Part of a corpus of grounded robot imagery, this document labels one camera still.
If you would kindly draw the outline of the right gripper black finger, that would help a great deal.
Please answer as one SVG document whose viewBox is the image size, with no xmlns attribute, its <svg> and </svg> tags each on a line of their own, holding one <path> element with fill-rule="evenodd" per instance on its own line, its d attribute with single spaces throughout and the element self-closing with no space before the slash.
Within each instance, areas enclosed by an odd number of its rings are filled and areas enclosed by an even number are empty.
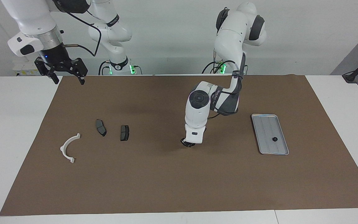
<svg viewBox="0 0 358 224">
<path fill-rule="evenodd" d="M 56 85 L 59 83 L 59 78 L 55 74 L 54 66 L 52 66 L 50 69 L 48 69 L 45 65 L 45 62 L 41 59 L 41 57 L 37 57 L 34 61 L 34 64 L 36 65 L 37 70 L 39 71 L 40 75 L 47 76 Z"/>
<path fill-rule="evenodd" d="M 73 61 L 74 75 L 78 78 L 81 85 L 85 84 L 85 77 L 88 73 L 88 69 L 81 58 L 76 58 Z"/>
</svg>

